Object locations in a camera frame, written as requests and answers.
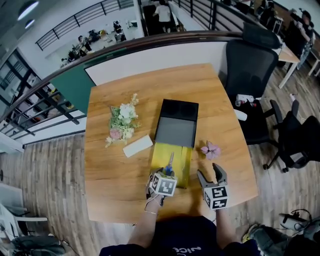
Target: chair armrest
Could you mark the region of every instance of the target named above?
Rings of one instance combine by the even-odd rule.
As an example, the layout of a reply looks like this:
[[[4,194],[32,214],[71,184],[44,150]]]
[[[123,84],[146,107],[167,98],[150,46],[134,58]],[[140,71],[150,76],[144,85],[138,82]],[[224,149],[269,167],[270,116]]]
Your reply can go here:
[[[291,112],[294,115],[294,117],[297,117],[298,114],[298,109],[299,109],[299,101],[297,101],[296,99],[293,101],[292,103],[292,107],[291,107]]]
[[[271,104],[272,109],[274,111],[276,122],[278,124],[281,124],[284,120],[282,118],[282,114],[281,114],[281,111],[280,111],[280,108],[279,108],[277,102],[275,100],[271,99],[270,104]]]

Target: floor plank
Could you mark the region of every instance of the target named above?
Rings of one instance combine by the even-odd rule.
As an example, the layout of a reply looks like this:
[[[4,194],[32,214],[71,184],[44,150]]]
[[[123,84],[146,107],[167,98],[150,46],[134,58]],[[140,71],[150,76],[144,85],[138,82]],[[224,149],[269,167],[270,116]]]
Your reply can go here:
[[[283,89],[278,89],[286,70],[276,68],[261,101],[263,109],[268,110],[270,99],[274,99],[285,115],[291,109],[290,94],[295,94],[300,102],[299,120],[304,122],[310,115],[320,119],[319,82],[308,76],[309,69],[303,66]],[[268,118],[270,128],[274,123],[274,117]],[[270,132],[277,138],[277,131]],[[259,196],[229,209],[239,236],[255,222],[279,228],[279,213],[305,208],[314,217],[320,215],[320,201],[315,199],[320,194],[319,163],[310,162],[305,168],[284,174],[280,160],[269,170],[262,168],[275,155],[273,146],[251,145],[249,151]],[[88,218],[84,134],[30,144],[23,154],[0,154],[0,168],[5,184],[22,188],[25,207],[35,215],[48,217],[49,231],[68,241],[79,255],[98,255],[102,247],[128,241],[134,228],[131,224],[102,223]]]

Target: pink flower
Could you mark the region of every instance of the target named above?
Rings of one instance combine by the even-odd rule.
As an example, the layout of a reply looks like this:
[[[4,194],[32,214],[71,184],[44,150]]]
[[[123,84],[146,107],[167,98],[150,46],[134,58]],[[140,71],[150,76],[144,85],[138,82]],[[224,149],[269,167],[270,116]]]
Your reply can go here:
[[[112,128],[110,130],[110,136],[114,140],[120,140],[122,137],[122,131],[117,128]]]
[[[206,141],[206,146],[203,146],[201,151],[208,160],[217,158],[221,154],[220,147],[218,147],[218,145],[213,145],[210,141]]]

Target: ceiling light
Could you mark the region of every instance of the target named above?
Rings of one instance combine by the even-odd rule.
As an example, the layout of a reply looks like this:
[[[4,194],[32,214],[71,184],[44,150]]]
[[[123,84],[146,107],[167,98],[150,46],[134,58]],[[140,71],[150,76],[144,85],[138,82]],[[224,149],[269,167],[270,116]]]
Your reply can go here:
[[[39,1],[28,1],[22,5],[22,7],[19,10],[19,17],[18,21],[23,19],[25,16],[27,16],[31,11],[37,7],[39,4]]]
[[[28,20],[27,22],[26,22],[26,24],[25,24],[25,29],[27,29],[27,28],[29,28],[33,23],[35,22],[35,20],[34,19],[30,19],[30,20]]]

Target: mesh chair back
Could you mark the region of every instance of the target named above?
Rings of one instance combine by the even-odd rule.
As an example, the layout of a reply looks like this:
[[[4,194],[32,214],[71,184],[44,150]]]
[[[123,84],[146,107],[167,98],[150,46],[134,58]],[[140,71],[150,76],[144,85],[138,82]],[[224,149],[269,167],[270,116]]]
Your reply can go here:
[[[309,161],[320,162],[320,122],[314,116],[309,116],[301,125],[299,134],[300,143]]]
[[[228,96],[237,94],[260,98],[278,63],[275,51],[243,40],[232,40],[226,45]]]

